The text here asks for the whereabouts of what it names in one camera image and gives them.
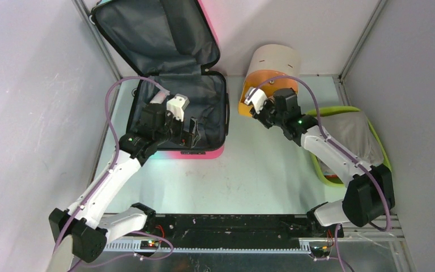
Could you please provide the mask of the pink and teal kids suitcase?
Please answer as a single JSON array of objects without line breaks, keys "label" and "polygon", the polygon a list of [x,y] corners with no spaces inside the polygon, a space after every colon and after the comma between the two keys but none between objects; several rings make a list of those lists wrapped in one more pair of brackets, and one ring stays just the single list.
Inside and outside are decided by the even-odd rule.
[{"label": "pink and teal kids suitcase", "polygon": [[189,98],[185,120],[195,118],[200,140],[193,148],[165,143],[159,159],[215,159],[224,151],[230,105],[214,30],[199,1],[101,1],[91,20],[102,37],[143,81],[130,108],[127,132],[137,129],[142,109],[158,93]]}]

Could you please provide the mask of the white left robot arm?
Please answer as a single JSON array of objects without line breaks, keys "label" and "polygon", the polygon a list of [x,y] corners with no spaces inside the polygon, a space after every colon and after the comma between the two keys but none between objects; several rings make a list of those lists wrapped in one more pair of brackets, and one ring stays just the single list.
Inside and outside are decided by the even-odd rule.
[{"label": "white left robot arm", "polygon": [[56,246],[70,236],[72,254],[90,263],[107,244],[125,234],[138,231],[149,236],[155,232],[156,220],[151,217],[154,210],[140,204],[107,219],[103,215],[112,199],[160,145],[172,142],[191,148],[200,139],[196,118],[190,117],[189,128],[185,128],[188,104],[187,98],[177,95],[166,103],[149,103],[142,109],[137,130],[119,139],[107,168],[68,208],[55,208],[50,213]]}]

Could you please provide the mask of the grey ribbed garment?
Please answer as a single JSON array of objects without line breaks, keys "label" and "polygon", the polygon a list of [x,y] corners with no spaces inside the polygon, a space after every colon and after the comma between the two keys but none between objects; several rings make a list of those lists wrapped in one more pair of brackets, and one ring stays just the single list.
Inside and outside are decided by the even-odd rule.
[{"label": "grey ribbed garment", "polygon": [[383,163],[381,146],[373,135],[364,112],[345,112],[321,118],[332,137],[359,158],[378,166]]}]

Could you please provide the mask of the green plastic bin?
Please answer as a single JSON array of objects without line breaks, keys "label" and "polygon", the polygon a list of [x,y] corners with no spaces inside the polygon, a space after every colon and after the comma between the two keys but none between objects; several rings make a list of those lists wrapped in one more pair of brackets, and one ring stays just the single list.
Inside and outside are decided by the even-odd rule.
[{"label": "green plastic bin", "polygon": [[335,106],[310,110],[306,113],[308,117],[314,117],[318,124],[304,135],[305,138],[301,143],[303,148],[310,153],[318,178],[326,185],[347,188],[353,180],[356,181],[366,176],[373,169],[377,170],[378,167],[381,167],[388,171],[392,170],[386,151],[368,118],[369,127],[381,146],[384,156],[383,163],[378,166],[369,164],[350,152],[349,149],[335,140],[322,125],[322,117],[359,111],[361,110],[355,107]]}]

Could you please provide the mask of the beige orange round storage box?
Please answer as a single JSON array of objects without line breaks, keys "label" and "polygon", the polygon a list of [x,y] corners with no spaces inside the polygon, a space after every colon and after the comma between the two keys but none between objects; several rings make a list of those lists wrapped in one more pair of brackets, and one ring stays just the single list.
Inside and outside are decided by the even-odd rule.
[{"label": "beige orange round storage box", "polygon": [[266,82],[260,89],[271,97],[273,93],[282,88],[291,88],[298,92],[298,83],[292,79],[271,78],[288,75],[298,77],[300,75],[301,57],[297,50],[279,44],[267,44],[259,47],[253,53],[247,75],[244,79],[243,90],[238,103],[238,113],[250,117],[251,107],[245,105],[245,95],[251,87],[258,87]]}]

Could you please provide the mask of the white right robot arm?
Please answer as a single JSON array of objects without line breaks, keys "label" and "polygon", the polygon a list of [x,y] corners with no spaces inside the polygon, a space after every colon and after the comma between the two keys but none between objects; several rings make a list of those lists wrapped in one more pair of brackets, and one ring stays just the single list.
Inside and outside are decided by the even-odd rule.
[{"label": "white right robot arm", "polygon": [[302,114],[293,89],[280,89],[267,97],[261,89],[251,87],[244,103],[251,107],[252,118],[266,128],[281,128],[288,140],[319,158],[344,184],[347,191],[342,200],[311,210],[306,227],[312,236],[321,237],[339,223],[363,227],[381,215],[390,220],[394,195],[389,168],[360,159],[330,135],[320,117]]}]

